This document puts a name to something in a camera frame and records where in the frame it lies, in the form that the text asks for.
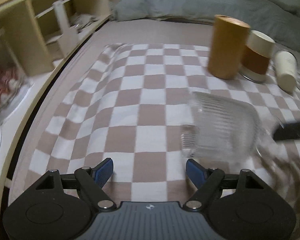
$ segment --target white cylindrical container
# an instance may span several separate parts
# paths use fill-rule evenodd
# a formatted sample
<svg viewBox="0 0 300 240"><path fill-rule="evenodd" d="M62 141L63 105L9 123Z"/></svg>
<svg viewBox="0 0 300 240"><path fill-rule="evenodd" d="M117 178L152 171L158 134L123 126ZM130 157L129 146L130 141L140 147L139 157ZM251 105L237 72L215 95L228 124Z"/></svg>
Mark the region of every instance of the white cylindrical container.
<svg viewBox="0 0 300 240"><path fill-rule="evenodd" d="M269 36L252 30L244 49L240 74L253 82L264 82L274 45Z"/></svg>
<svg viewBox="0 0 300 240"><path fill-rule="evenodd" d="M278 86L287 93L292 93L297 85L297 60L289 51L283 49L274 54L274 67Z"/></svg>

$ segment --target silver screw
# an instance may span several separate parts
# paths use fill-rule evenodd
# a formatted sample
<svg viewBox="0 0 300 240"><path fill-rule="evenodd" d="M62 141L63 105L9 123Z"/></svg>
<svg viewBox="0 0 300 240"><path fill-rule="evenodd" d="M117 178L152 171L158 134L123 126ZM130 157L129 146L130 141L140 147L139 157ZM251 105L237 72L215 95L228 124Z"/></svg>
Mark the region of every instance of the silver screw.
<svg viewBox="0 0 300 240"><path fill-rule="evenodd" d="M111 200L101 200L98 202L98 206L104 209L111 208L113 205L114 203Z"/></svg>
<svg viewBox="0 0 300 240"><path fill-rule="evenodd" d="M186 203L186 206L191 209L198 209L202 206L202 204L197 200L191 200Z"/></svg>

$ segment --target gray gripper base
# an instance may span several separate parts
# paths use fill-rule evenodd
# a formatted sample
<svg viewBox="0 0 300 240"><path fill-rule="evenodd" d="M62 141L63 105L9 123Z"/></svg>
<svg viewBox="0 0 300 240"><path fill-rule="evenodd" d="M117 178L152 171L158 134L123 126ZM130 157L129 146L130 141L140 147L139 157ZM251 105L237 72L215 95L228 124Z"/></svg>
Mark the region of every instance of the gray gripper base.
<svg viewBox="0 0 300 240"><path fill-rule="evenodd" d="M119 209L96 216L76 240L225 240L204 216L178 202L122 202Z"/></svg>

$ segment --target checkered cloth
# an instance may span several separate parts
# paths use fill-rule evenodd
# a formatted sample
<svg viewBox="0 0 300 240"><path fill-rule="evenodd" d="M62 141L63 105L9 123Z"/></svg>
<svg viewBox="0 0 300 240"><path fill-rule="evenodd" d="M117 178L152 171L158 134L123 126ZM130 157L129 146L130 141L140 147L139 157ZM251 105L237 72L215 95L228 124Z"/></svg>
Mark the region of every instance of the checkered cloth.
<svg viewBox="0 0 300 240"><path fill-rule="evenodd" d="M202 46L107 46L58 106L33 153L25 189L49 169L73 173L111 157L114 174L104 191L115 202L183 203L194 188L185 176L180 125L194 90L248 102L261 119L300 119L300 92L280 90L272 68L265 84L240 75L224 81L208 73L208 53ZM300 228L300 142L263 157L252 154L235 167L226 161L203 165L253 170L294 207Z"/></svg>

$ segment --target clear plastic container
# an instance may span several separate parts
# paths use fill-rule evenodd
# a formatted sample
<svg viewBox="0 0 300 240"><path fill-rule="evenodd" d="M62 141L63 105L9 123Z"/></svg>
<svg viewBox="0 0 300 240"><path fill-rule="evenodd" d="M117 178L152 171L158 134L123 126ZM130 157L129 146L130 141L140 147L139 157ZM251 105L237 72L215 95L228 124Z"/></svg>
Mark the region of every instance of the clear plastic container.
<svg viewBox="0 0 300 240"><path fill-rule="evenodd" d="M189 107L193 123L181 132L185 157L239 161L255 149L260 119L252 105L193 92Z"/></svg>

